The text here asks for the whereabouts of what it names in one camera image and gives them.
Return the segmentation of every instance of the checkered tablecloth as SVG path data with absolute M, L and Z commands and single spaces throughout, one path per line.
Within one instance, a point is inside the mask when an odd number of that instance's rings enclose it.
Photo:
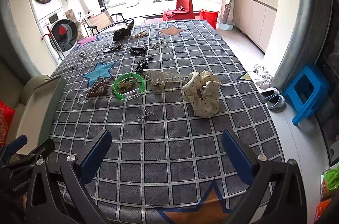
M 190 104 L 182 101 L 182 83 L 168 83 L 162 95 L 155 95 L 146 82 L 146 93 L 129 101 L 111 94 L 77 103 L 97 62 L 117 60 L 112 74 L 134 71 L 130 47 L 159 41 L 158 31 L 174 25 L 187 29 L 182 37 L 162 36 L 159 49 L 147 51 L 154 60 L 150 69 L 189 75 L 192 71 L 211 70 L 224 84 L 220 110 L 212 118 L 195 117 Z M 147 30 L 148 37 L 133 36 Z M 55 115 L 50 136 L 56 149 L 49 160 L 65 160 L 77 154 L 102 129 L 112 133 L 112 144 L 93 181 L 86 188 L 102 212 L 112 220 L 128 223 L 168 223 L 155 207 L 181 208 L 196 205 L 213 179 L 227 209 L 233 209 L 247 185 L 235 172 L 221 146 L 223 130 L 234 130 L 256 154 L 283 161 L 283 153 L 270 115 L 260 100 L 253 82 L 239 79 L 245 70 L 232 50 L 205 20 L 178 20 L 135 26 L 132 36 L 121 42 L 123 49 L 98 56 L 97 51 L 112 42 L 113 33 L 99 35 L 100 41 L 73 49 L 52 77 L 62 75 L 67 85 Z M 78 64 L 80 51 L 88 58 Z M 154 112 L 143 124 L 137 117 L 143 110 Z M 270 185 L 263 198 L 272 192 Z

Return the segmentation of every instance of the white wall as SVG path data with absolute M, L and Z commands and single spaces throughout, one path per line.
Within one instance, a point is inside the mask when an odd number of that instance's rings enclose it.
M 41 40 L 29 0 L 9 0 L 9 3 L 18 33 L 31 61 L 42 74 L 51 75 L 57 65 Z
M 296 23 L 300 0 L 279 0 L 272 35 L 263 65 L 274 76 L 289 44 Z

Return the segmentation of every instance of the orange star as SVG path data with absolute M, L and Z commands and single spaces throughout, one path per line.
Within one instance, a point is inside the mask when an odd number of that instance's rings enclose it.
M 158 36 L 181 36 L 181 32 L 186 31 L 187 29 L 179 29 L 172 25 L 171 27 L 165 29 L 156 29 L 156 31 L 161 32 Z
M 156 208 L 170 224 L 215 224 L 230 215 L 215 180 L 212 181 L 198 205 L 183 208 Z

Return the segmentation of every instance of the white cabinet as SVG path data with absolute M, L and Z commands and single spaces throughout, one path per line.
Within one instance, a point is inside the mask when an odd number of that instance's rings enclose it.
M 235 23 L 235 25 L 237 27 L 239 27 L 239 23 L 240 23 L 240 16 L 241 16 L 241 0 L 234 0 L 233 3 L 233 22 Z
M 260 34 L 259 43 L 258 43 L 258 46 L 263 51 L 266 51 L 266 48 L 270 41 L 276 14 L 277 12 L 275 10 L 272 10 L 271 8 L 266 7 L 265 18 L 264 18 L 264 22 L 262 25 L 262 30 Z
M 270 41 L 276 13 L 255 0 L 234 0 L 234 23 L 264 52 Z
M 250 19 L 252 12 L 253 0 L 241 0 L 241 15 L 239 26 L 241 30 L 247 34 L 250 28 Z
M 256 1 L 253 1 L 250 26 L 247 35 L 258 44 L 260 34 L 262 32 L 262 24 L 264 23 L 266 7 Z

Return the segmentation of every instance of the green bracelet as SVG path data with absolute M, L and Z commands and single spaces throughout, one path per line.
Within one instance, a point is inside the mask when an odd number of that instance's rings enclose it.
M 127 92 L 127 93 L 124 93 L 124 94 L 120 94 L 118 93 L 117 91 L 117 87 L 118 87 L 118 84 L 127 79 L 127 78 L 136 78 L 138 79 L 140 82 L 141 82 L 141 86 L 137 89 L 134 89 L 130 92 Z M 136 97 L 139 97 L 143 92 L 145 92 L 145 81 L 144 79 L 142 78 L 142 76 L 136 74 L 136 73 L 128 73 L 128 74 L 124 74 L 124 75 L 121 75 L 120 77 L 118 77 L 113 86 L 112 86 L 112 89 L 113 89 L 113 92 L 114 94 L 118 97 L 118 99 L 121 99 L 121 100 L 130 100 L 130 99 L 134 99 Z

